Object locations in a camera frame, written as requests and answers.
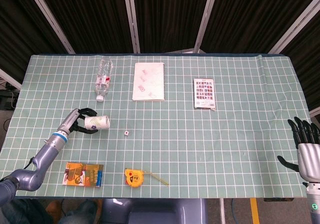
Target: white cup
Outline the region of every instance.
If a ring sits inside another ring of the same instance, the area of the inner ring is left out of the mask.
[[[88,116],[84,119],[84,127],[88,130],[108,129],[110,119],[108,116]]]

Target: yellow floor stripe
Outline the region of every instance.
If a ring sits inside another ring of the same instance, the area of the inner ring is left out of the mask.
[[[250,204],[251,204],[251,213],[252,213],[253,224],[260,224],[259,215],[258,215],[257,199],[250,198]]]

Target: white notepad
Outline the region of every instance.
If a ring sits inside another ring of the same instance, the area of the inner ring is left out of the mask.
[[[133,101],[165,99],[163,62],[137,62],[134,67]]]

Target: robotic arm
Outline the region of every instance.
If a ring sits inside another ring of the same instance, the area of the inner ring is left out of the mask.
[[[287,162],[282,156],[277,158],[282,165],[295,172],[308,183],[306,197],[313,224],[320,224],[320,130],[314,124],[301,121],[298,117],[288,120],[293,132],[293,139],[298,156],[298,165]]]
[[[97,113],[90,108],[74,109],[32,158],[36,170],[18,169],[0,180],[0,207],[13,200],[17,190],[33,192],[41,186],[49,166],[67,143],[71,132],[93,134],[98,131],[78,126],[78,118],[84,120],[84,115],[94,117]]]

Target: yellow tape measure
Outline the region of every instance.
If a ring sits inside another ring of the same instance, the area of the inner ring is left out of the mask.
[[[124,174],[126,177],[126,183],[133,188],[138,188],[142,185],[142,183],[144,182],[144,174],[150,174],[155,179],[159,180],[161,183],[165,184],[166,186],[169,186],[168,182],[162,180],[161,178],[157,177],[156,175],[148,171],[125,169]]]

